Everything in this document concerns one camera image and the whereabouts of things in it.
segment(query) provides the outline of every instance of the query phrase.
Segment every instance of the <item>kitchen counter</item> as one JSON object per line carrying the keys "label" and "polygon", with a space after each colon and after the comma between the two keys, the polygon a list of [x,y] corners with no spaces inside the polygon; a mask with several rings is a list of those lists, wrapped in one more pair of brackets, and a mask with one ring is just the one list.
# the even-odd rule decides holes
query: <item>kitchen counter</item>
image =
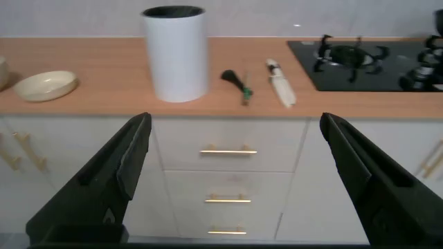
{"label": "kitchen counter", "polygon": [[[318,92],[286,45],[290,38],[210,38],[210,91],[185,103],[156,98],[143,38],[2,38],[11,82],[45,71],[73,71],[80,79],[63,98],[28,103],[11,88],[0,92],[0,113],[137,114],[157,116],[318,117],[323,112],[364,118],[443,118],[443,93]],[[269,84],[265,60],[280,63],[297,96],[286,109]],[[219,79],[233,69],[250,74],[254,95]]]}

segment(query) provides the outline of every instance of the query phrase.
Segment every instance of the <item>cabinet handle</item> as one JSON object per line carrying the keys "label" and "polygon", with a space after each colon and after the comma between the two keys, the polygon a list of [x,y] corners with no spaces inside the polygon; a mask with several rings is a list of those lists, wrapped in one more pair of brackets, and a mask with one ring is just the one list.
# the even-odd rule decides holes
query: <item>cabinet handle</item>
{"label": "cabinet handle", "polygon": [[428,178],[435,169],[440,165],[440,163],[443,161],[443,152],[440,153],[440,155],[435,159],[434,163],[431,165],[428,165],[429,160],[435,155],[435,153],[438,152],[440,147],[443,146],[443,139],[437,145],[434,147],[434,149],[430,152],[430,154],[424,159],[424,162],[422,163],[421,168],[425,170],[423,178]]}
{"label": "cabinet handle", "polygon": [[238,199],[217,199],[215,194],[210,195],[210,199],[205,200],[206,203],[250,203],[251,200],[244,198],[243,194],[239,194]]}
{"label": "cabinet handle", "polygon": [[243,231],[241,227],[237,227],[234,231],[225,231],[225,230],[216,230],[215,228],[212,228],[212,230],[208,231],[208,234],[234,234],[234,235],[245,235],[246,232]]}
{"label": "cabinet handle", "polygon": [[230,154],[230,155],[249,156],[252,154],[256,154],[257,151],[252,150],[247,145],[243,145],[241,150],[220,150],[220,149],[216,149],[215,145],[208,145],[206,147],[206,149],[201,150],[200,153],[202,153],[202,154]]}
{"label": "cabinet handle", "polygon": [[40,158],[37,156],[33,149],[29,145],[29,134],[25,134],[24,137],[20,136],[17,132],[13,133],[13,136],[20,144],[20,147],[26,152],[29,159],[35,164],[39,171],[43,171],[46,166],[46,158]]}
{"label": "cabinet handle", "polygon": [[5,162],[9,165],[9,167],[11,167],[11,169],[13,171],[16,171],[19,169],[19,167],[17,166],[17,163],[20,160],[19,156],[12,157],[8,154],[8,152],[6,152],[2,149],[0,149],[0,156],[2,157],[3,160],[5,160]]}

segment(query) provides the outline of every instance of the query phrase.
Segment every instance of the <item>white wall tile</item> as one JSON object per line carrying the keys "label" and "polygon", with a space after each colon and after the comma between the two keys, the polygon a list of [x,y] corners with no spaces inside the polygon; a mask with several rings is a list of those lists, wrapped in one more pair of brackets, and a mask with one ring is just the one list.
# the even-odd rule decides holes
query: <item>white wall tile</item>
{"label": "white wall tile", "polygon": [[164,0],[1,0],[2,36],[140,36],[140,13]]}
{"label": "white wall tile", "polygon": [[141,11],[174,4],[205,8],[211,36],[428,35],[443,8],[443,0],[0,0],[0,37],[143,36]]}
{"label": "white wall tile", "polygon": [[211,36],[346,36],[354,0],[169,0],[201,6]]}
{"label": "white wall tile", "polygon": [[350,35],[423,37],[436,34],[433,13],[443,0],[358,0]]}

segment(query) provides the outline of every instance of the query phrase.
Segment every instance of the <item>white bowl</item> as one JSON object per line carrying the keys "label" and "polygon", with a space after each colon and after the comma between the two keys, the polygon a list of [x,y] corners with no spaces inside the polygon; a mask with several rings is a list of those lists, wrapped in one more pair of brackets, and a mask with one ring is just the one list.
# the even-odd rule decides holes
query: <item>white bowl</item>
{"label": "white bowl", "polygon": [[5,57],[0,56],[0,89],[8,83],[8,65]]}
{"label": "white bowl", "polygon": [[77,77],[68,71],[53,71],[28,77],[14,85],[15,93],[30,102],[54,100],[70,93],[78,85]]}

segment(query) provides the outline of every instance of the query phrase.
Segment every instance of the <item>stove burner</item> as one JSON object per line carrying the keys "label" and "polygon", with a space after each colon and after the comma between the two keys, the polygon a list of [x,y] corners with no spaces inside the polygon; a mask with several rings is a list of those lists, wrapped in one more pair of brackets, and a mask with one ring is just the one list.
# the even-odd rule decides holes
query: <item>stove burner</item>
{"label": "stove burner", "polygon": [[400,77],[399,85],[405,91],[438,92],[442,91],[435,86],[439,81],[438,76],[434,74],[422,75],[422,72],[413,69]]}
{"label": "stove burner", "polygon": [[441,64],[443,63],[443,47],[436,46],[435,40],[439,39],[436,35],[430,36],[425,41],[426,50],[423,50],[417,57],[419,63]]}
{"label": "stove burner", "polygon": [[367,71],[367,74],[376,75],[382,72],[381,61],[389,56],[389,48],[384,46],[377,46],[381,51],[380,55],[371,55],[363,49],[359,48],[361,45],[361,37],[353,46],[331,46],[326,43],[326,40],[331,38],[329,35],[324,35],[321,39],[321,45],[317,52],[317,61],[314,65],[314,72],[322,72],[321,66],[328,62],[332,65],[341,65],[352,70],[349,82],[355,82],[357,79],[357,70],[362,68],[372,68]]}

